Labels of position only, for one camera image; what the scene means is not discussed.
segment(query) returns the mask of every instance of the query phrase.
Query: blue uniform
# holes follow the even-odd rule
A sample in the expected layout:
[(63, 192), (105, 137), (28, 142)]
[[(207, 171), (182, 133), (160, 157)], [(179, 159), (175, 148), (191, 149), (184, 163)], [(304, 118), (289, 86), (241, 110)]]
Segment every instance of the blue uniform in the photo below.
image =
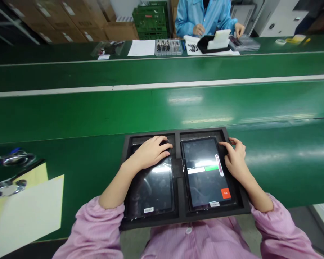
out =
[(214, 35), (218, 29), (230, 29), (234, 33), (237, 22), (230, 17), (230, 0), (210, 0), (205, 15), (203, 0), (179, 0), (175, 28), (181, 38), (185, 35), (198, 37), (193, 35), (193, 27), (197, 24), (204, 26), (204, 35)]

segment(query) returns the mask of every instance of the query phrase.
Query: tape roll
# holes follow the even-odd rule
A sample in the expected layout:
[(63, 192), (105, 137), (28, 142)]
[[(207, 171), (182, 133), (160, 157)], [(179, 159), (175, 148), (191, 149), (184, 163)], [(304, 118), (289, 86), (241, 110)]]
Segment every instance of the tape roll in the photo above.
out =
[(278, 45), (284, 45), (284, 44), (286, 44), (286, 41), (285, 41), (285, 40), (282, 40), (282, 39), (277, 39), (275, 42), (276, 42)]

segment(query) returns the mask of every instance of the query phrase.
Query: clear plastic box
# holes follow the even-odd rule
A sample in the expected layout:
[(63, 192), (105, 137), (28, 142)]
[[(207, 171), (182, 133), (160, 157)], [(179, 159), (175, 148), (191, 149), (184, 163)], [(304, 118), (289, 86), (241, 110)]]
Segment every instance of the clear plastic box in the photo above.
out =
[(176, 56), (182, 55), (181, 41), (178, 39), (155, 40), (155, 56)]
[(234, 50), (234, 51), (255, 51), (260, 48), (260, 44), (252, 39), (250, 36), (247, 34), (244, 34), (240, 37), (240, 39), (233, 38), (232, 35), (229, 36), (229, 46)]
[(98, 57), (105, 54), (119, 56), (124, 44), (124, 41), (100, 41), (91, 52), (91, 56)]

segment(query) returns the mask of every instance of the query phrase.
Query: green progress bar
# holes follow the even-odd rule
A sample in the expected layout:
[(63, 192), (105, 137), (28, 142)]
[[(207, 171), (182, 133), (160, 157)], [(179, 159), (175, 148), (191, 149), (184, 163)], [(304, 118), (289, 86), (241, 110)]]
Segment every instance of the green progress bar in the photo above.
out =
[(218, 169), (219, 169), (218, 165), (212, 165), (212, 166), (206, 167), (205, 171), (218, 170)]

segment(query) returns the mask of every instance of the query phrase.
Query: pink sleeve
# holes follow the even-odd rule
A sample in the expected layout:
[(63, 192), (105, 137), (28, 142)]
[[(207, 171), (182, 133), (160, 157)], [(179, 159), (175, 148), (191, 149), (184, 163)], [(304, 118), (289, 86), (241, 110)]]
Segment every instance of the pink sleeve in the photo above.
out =
[(262, 258), (323, 258), (312, 248), (311, 241), (301, 229), (297, 228), (289, 211), (275, 197), (268, 194), (274, 210), (262, 213), (251, 208), (256, 226), (262, 234)]
[(103, 209), (99, 197), (83, 205), (76, 214), (71, 235), (53, 259), (123, 258), (119, 245), (119, 226), (124, 205)]

